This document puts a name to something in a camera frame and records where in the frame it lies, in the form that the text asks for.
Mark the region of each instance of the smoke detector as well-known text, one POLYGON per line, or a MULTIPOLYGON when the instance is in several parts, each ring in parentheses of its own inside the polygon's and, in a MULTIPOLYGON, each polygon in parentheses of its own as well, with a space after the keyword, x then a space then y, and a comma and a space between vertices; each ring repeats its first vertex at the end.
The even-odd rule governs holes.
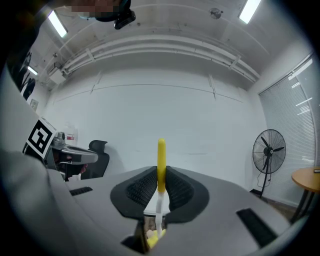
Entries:
POLYGON ((221 17, 221 14, 223 14, 224 11, 223 10, 219 10, 218 8, 211 8, 209 10, 209 14, 210 14, 210 17, 214 20, 217 20, 221 17))

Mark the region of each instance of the black fan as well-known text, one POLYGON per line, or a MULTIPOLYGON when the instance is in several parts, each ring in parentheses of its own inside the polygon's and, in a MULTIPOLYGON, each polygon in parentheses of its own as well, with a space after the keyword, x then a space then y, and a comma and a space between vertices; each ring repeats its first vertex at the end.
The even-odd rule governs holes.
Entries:
POLYGON ((280 132, 268 129, 260 133, 256 138, 253 144, 252 158, 255 167, 265 174, 260 198, 265 189, 267 175, 271 175, 278 170, 283 164, 285 157, 286 143, 280 132))

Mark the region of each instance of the round table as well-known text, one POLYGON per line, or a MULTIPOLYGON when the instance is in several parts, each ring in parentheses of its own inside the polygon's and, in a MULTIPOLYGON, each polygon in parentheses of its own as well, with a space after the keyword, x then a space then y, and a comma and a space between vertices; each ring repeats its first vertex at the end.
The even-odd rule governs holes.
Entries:
POLYGON ((312 199, 315 193, 317 194, 320 193, 320 173, 314 173, 314 170, 320 170, 320 166, 311 167, 311 168, 302 168, 302 169, 296 170, 291 176, 292 180, 299 187, 304 188, 304 192, 301 197, 298 208, 296 209, 291 219, 292 223, 297 220, 297 217, 306 201, 308 193, 311 192, 308 202, 306 203, 306 206, 301 214, 301 217, 307 213, 307 210, 312 202, 312 199))

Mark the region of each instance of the black chair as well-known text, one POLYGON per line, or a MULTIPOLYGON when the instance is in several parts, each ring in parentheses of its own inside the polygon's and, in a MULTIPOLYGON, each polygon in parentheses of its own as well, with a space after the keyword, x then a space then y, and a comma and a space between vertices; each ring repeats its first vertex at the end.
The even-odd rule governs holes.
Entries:
POLYGON ((93 140, 89 144, 89 150, 98 154, 98 160, 94 163, 88 163, 86 171, 81 174, 81 180, 100 178, 104 175, 109 164, 110 156, 105 153, 107 141, 93 140))

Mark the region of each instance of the yellow object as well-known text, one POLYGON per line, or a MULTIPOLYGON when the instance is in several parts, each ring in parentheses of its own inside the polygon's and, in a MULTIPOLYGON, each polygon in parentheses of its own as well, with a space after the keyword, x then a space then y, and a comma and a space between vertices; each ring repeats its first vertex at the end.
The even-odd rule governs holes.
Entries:
MULTIPOLYGON (((154 233, 154 235, 146 240, 151 249, 156 245, 156 243, 159 240, 158 235, 157 235, 157 231, 154 230, 153 233, 154 233)), ((165 229, 162 230, 162 236, 164 236, 165 233, 166 233, 166 230, 165 229)))
POLYGON ((166 141, 164 138, 158 140, 158 162, 157 162, 157 180, 158 192, 166 191, 166 141))

